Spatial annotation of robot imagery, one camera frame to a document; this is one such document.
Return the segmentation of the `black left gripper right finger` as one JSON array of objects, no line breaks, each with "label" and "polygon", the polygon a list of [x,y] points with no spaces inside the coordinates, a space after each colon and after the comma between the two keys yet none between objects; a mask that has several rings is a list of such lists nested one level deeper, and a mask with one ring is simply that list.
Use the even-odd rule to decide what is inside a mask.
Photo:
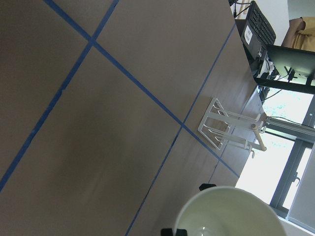
[{"label": "black left gripper right finger", "polygon": [[208,189],[208,188],[212,188],[212,187],[216,187],[217,185],[216,184],[211,184],[211,183],[203,183],[199,186],[199,190],[200,191],[203,191],[205,189]]}]

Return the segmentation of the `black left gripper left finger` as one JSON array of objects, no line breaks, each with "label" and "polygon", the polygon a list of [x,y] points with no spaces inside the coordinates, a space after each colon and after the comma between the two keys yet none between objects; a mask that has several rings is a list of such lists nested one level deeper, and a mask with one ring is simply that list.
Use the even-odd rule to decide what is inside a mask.
[{"label": "black left gripper left finger", "polygon": [[173,231],[172,228],[164,228],[160,231],[161,236],[187,236],[187,230],[185,229],[176,229]]}]

